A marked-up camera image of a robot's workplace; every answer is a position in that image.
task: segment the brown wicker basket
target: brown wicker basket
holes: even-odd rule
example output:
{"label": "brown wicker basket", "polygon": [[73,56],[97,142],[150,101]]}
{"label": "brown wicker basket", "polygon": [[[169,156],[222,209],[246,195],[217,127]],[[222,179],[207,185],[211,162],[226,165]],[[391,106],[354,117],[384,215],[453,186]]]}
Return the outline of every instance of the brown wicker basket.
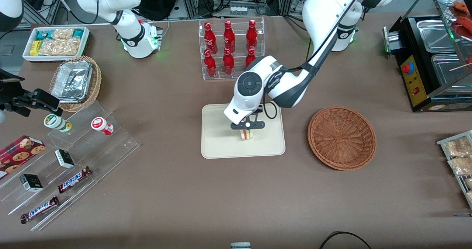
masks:
{"label": "brown wicker basket", "polygon": [[[64,111],[68,111],[70,113],[75,113],[76,111],[79,111],[81,108],[86,106],[88,103],[95,101],[100,91],[100,84],[101,84],[100,67],[98,67],[97,63],[92,58],[87,57],[87,56],[76,57],[76,58],[65,61],[65,63],[78,62],[78,61],[87,61],[93,65],[92,78],[90,80],[88,97],[86,101],[84,101],[83,103],[60,103],[59,104],[59,107],[61,109],[63,109]],[[49,84],[49,92],[52,91],[52,87],[54,86],[54,83],[56,82],[56,76],[58,75],[58,72],[59,72],[59,68],[56,69],[54,76],[52,76],[52,81]]]}
{"label": "brown wicker basket", "polygon": [[371,124],[357,111],[331,106],[318,111],[308,126],[315,155],[337,170],[357,170],[374,156],[376,138]]}

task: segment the brown tablecloth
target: brown tablecloth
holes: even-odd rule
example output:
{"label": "brown tablecloth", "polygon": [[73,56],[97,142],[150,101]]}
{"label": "brown tablecloth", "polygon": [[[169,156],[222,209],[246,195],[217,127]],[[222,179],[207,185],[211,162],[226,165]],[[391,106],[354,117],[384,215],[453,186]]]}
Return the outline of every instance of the brown tablecloth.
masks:
{"label": "brown tablecloth", "polygon": [[[234,82],[202,80],[198,21],[172,22],[162,50],[145,59],[131,58],[112,26],[89,27],[99,100],[142,146],[40,232],[0,210],[0,247],[318,248],[344,230],[373,248],[470,248],[472,219],[453,217],[470,210],[435,142],[472,129],[472,114],[411,112],[396,62],[383,55],[381,29],[398,16],[368,15],[300,104],[282,110],[283,155],[220,160],[201,156],[201,109],[228,103]],[[266,53],[301,64],[307,34],[281,17],[265,21]],[[48,89],[56,67],[25,62],[23,87]],[[359,111],[376,131],[376,155],[360,170],[332,170],[309,148],[310,118],[334,105]],[[7,116],[2,148],[50,131],[44,111]],[[361,243],[346,236],[325,248],[353,247]]]}

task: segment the cookie box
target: cookie box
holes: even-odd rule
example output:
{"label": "cookie box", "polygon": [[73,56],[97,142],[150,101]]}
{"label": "cookie box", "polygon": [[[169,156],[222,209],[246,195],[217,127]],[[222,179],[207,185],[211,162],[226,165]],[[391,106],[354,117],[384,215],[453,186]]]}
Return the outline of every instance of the cookie box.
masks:
{"label": "cookie box", "polygon": [[0,150],[0,180],[45,148],[41,140],[22,136]]}
{"label": "cookie box", "polygon": [[[31,47],[33,46],[33,42],[37,38],[37,34],[39,32],[44,32],[48,30],[54,30],[56,28],[64,28],[64,29],[74,29],[74,30],[84,30],[84,33],[81,36],[80,39],[80,44],[79,44],[79,49],[77,50],[76,55],[62,55],[62,56],[34,56],[30,54]],[[59,61],[65,61],[69,60],[75,57],[80,57],[84,53],[84,50],[86,48],[87,44],[87,39],[89,36],[89,29],[83,26],[59,26],[59,27],[38,27],[34,28],[31,31],[30,37],[28,39],[28,43],[25,47],[25,50],[23,51],[23,58],[27,61],[30,62],[59,62]]]}

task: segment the red button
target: red button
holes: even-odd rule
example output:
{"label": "red button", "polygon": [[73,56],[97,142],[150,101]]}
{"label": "red button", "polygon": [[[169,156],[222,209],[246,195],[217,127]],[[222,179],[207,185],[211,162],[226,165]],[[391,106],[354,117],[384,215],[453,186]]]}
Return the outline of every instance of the red button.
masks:
{"label": "red button", "polygon": [[402,72],[403,73],[408,73],[410,72],[411,66],[409,64],[403,65],[402,66]]}

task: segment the red soda bottle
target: red soda bottle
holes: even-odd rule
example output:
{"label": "red soda bottle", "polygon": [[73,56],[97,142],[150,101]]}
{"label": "red soda bottle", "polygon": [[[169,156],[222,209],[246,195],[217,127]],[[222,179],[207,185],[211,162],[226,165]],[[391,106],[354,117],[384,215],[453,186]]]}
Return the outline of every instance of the red soda bottle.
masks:
{"label": "red soda bottle", "polygon": [[231,55],[231,50],[226,47],[225,48],[225,55],[223,56],[223,64],[225,65],[225,73],[228,76],[233,74],[233,69],[235,67],[235,60]]}
{"label": "red soda bottle", "polygon": [[205,44],[212,54],[216,54],[218,52],[218,46],[216,46],[215,33],[211,30],[210,23],[206,22],[204,24],[204,27],[205,27]]}
{"label": "red soda bottle", "polygon": [[209,77],[215,77],[216,76],[216,63],[215,59],[211,56],[211,52],[209,49],[205,49],[204,51],[205,54],[205,68],[207,70],[208,76]]}
{"label": "red soda bottle", "polygon": [[256,59],[256,56],[254,55],[254,48],[249,49],[247,51],[247,56],[246,56],[246,68]]}
{"label": "red soda bottle", "polygon": [[235,52],[236,50],[236,39],[235,39],[235,32],[231,28],[231,21],[225,21],[225,33],[223,34],[223,38],[225,39],[225,47],[228,47],[231,52]]}
{"label": "red soda bottle", "polygon": [[249,49],[254,48],[256,49],[257,46],[257,30],[256,30],[256,21],[251,19],[249,20],[249,29],[247,29],[246,33],[246,48]]}

